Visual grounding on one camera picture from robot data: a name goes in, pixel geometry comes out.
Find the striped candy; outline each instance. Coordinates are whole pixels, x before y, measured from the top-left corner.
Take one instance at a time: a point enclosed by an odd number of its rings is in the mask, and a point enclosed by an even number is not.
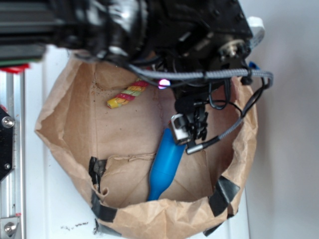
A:
[[[148,85],[148,83],[138,78],[137,81],[131,84],[126,90],[107,101],[108,107],[114,109],[128,104],[134,100],[135,97],[139,96]]]

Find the brown paper bag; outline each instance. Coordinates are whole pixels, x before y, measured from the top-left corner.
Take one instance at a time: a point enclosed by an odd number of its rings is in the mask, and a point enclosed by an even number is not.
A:
[[[36,124],[36,133],[72,179],[107,233],[135,239],[183,239],[235,215],[256,148],[253,108],[241,128],[198,153],[184,154],[172,185],[146,202],[149,171],[163,130],[174,111],[171,90],[149,86],[128,105],[106,101],[136,80],[107,63],[71,59],[57,79]],[[252,91],[233,79],[233,101],[243,108]],[[222,99],[223,89],[215,98]],[[231,106],[207,107],[208,138],[237,119]],[[107,159],[100,192],[89,175],[90,158]]]

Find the blue plastic object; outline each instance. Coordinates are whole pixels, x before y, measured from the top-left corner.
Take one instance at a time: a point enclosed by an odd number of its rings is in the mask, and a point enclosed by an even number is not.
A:
[[[165,129],[150,172],[148,201],[159,199],[172,183],[186,145],[176,145],[169,128]]]

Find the cable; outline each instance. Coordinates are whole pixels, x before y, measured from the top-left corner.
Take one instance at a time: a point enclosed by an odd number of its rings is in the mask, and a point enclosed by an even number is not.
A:
[[[224,137],[226,137],[227,135],[229,135],[231,132],[233,132],[243,121],[244,117],[246,116],[247,112],[257,103],[257,101],[260,99],[263,91],[265,89],[267,89],[267,85],[265,83],[265,79],[261,78],[262,80],[262,86],[255,91],[255,93],[249,98],[249,100],[247,101],[244,109],[241,112],[241,115],[239,117],[239,119],[228,129],[226,130],[224,133],[212,138],[211,140],[198,144],[196,146],[193,146],[191,148],[188,148],[186,150],[187,154],[191,154],[191,153],[195,153],[197,151],[200,151],[202,149],[205,149],[217,142],[219,142],[221,139],[223,139]]]
[[[214,100],[213,101],[214,103],[225,103],[226,101],[225,100]],[[239,113],[240,113],[240,116],[242,116],[243,115],[243,111],[242,111],[242,109],[238,106],[238,105],[236,105],[235,103],[233,103],[233,102],[228,102],[231,106],[233,106],[234,108],[236,108],[236,110],[238,110],[239,111]]]
[[[227,69],[227,70],[219,70],[219,71],[209,71],[206,73],[202,72],[188,72],[188,73],[172,73],[172,72],[155,72],[149,70],[143,70],[139,67],[136,67],[132,64],[127,65],[128,69],[135,72],[138,75],[143,75],[152,79],[169,79],[171,81],[189,81],[193,79],[210,79],[217,80],[218,82],[224,78],[231,78],[233,76],[245,77],[248,76],[250,72],[246,69]],[[267,71],[261,70],[251,70],[251,76],[263,77],[269,79],[269,87],[272,86],[273,82],[273,74]]]
[[[154,64],[158,63],[160,60],[162,60],[161,56],[155,56],[155,57],[148,59],[148,60],[134,61],[134,62],[132,62],[132,65],[139,66],[139,67],[150,66],[150,65],[154,65]]]
[[[230,79],[227,79],[224,81],[224,93],[225,93],[225,104],[223,104],[222,106],[219,106],[219,105],[216,105],[214,104],[214,101],[212,99],[212,84],[209,83],[209,88],[208,88],[208,100],[209,100],[209,104],[212,108],[216,109],[216,110],[223,110],[227,105],[228,103],[230,102],[230,98],[231,98],[231,82],[230,82]]]

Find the led light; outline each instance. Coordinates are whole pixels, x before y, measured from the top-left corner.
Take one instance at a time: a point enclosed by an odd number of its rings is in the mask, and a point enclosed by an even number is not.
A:
[[[159,84],[160,84],[159,89],[160,89],[160,90],[163,90],[163,89],[166,89],[166,88],[167,88],[167,87],[165,87],[165,86],[170,86],[170,81],[167,80],[167,79],[161,79],[161,80],[159,81]]]

